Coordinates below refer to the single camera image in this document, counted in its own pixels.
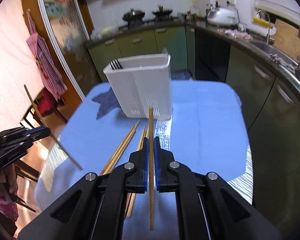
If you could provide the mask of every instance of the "wooden chair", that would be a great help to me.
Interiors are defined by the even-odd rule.
[[[42,90],[42,94],[43,97],[38,100],[37,104],[37,108],[42,117],[45,117],[54,112],[56,116],[59,117],[64,123],[67,123],[68,120],[57,109],[59,103],[56,101],[54,96],[46,88]],[[37,121],[38,124],[43,125],[36,113],[33,114],[33,118]]]
[[[56,99],[53,97],[53,95],[46,89],[44,88],[42,90],[42,97],[34,100],[34,103],[36,104],[40,114],[45,117],[49,114],[52,114],[53,112],[56,114],[57,117],[59,117],[64,123],[67,123],[68,120],[59,112],[57,107],[59,105],[62,105],[62,101],[59,100],[59,102],[56,101]],[[28,108],[26,111],[25,115],[23,116],[23,120],[33,129],[34,126],[27,120],[28,114],[31,113],[33,116],[33,119],[36,120],[36,122],[39,125],[43,125],[43,123],[40,121],[38,115],[33,111],[32,106]]]

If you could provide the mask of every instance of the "person's hand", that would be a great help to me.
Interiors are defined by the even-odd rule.
[[[10,165],[8,168],[5,169],[5,172],[0,171],[0,183],[9,183],[9,193],[10,194],[17,194],[18,191],[18,184],[17,184],[17,175],[14,169],[14,165]],[[0,187],[0,198],[5,195],[5,192],[2,192],[2,187]]]

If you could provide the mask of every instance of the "pink sleeve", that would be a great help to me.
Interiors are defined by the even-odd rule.
[[[4,197],[0,198],[0,212],[14,222],[19,217],[17,204],[15,202],[7,203]]]

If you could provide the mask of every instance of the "countertop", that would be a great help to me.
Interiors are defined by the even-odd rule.
[[[290,73],[284,67],[278,65],[277,63],[273,62],[266,54],[257,50],[255,46],[253,46],[249,41],[243,39],[235,39],[230,37],[227,34],[218,33],[217,26],[206,24],[205,22],[186,22],[186,21],[171,21],[171,22],[155,22],[146,25],[141,25],[133,29],[125,30],[125,31],[118,31],[110,36],[104,37],[101,40],[90,40],[85,43],[85,47],[87,49],[97,46],[100,43],[105,41],[115,39],[121,36],[125,36],[128,34],[144,31],[144,30],[151,30],[151,29],[158,29],[158,28],[166,28],[166,27],[176,27],[176,26],[189,26],[193,27],[195,30],[198,31],[205,31],[208,34],[211,34],[217,38],[220,38],[224,41],[229,42],[230,44],[236,46],[237,48],[241,49],[242,51],[246,52],[250,55],[253,59],[258,61],[260,64],[268,68],[273,74],[275,74],[297,97],[298,101],[300,102],[300,82],[298,79]]]

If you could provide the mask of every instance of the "cutting board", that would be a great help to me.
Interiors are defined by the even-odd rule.
[[[298,29],[279,19],[275,21],[275,27],[277,28],[277,31],[273,35],[274,46],[297,61],[296,49],[300,55],[300,38],[298,36]]]

